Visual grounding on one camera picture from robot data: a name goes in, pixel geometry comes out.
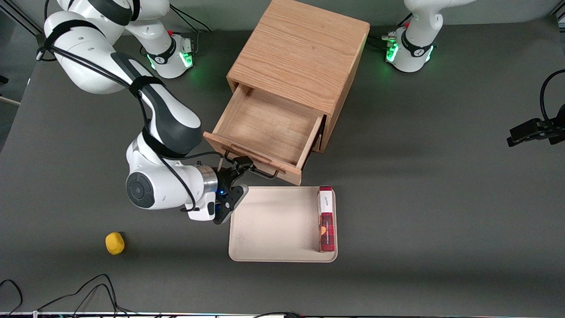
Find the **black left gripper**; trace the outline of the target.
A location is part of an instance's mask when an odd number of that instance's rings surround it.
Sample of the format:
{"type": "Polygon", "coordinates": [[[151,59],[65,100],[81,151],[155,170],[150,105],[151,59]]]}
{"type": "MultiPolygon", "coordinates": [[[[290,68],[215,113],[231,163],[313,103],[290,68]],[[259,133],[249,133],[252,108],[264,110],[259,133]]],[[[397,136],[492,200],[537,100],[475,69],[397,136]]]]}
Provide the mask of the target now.
{"type": "Polygon", "coordinates": [[[506,139],[507,145],[514,147],[520,143],[545,139],[548,139],[551,145],[563,142],[565,140],[565,104],[560,107],[555,117],[547,121],[548,125],[545,121],[535,117],[510,129],[510,137],[506,139]],[[549,129],[553,131],[552,136],[547,135],[549,129]]]}

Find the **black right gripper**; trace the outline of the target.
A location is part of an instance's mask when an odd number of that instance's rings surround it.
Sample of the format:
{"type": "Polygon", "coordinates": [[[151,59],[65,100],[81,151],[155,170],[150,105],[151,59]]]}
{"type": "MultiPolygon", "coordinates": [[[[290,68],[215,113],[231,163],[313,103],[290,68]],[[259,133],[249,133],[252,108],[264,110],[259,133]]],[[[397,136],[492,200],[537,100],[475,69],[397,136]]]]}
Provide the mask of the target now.
{"type": "Polygon", "coordinates": [[[242,174],[253,172],[255,169],[253,162],[249,162],[248,156],[240,156],[232,159],[231,168],[220,168],[216,172],[218,180],[217,195],[226,196],[232,192],[234,183],[242,174]]]}

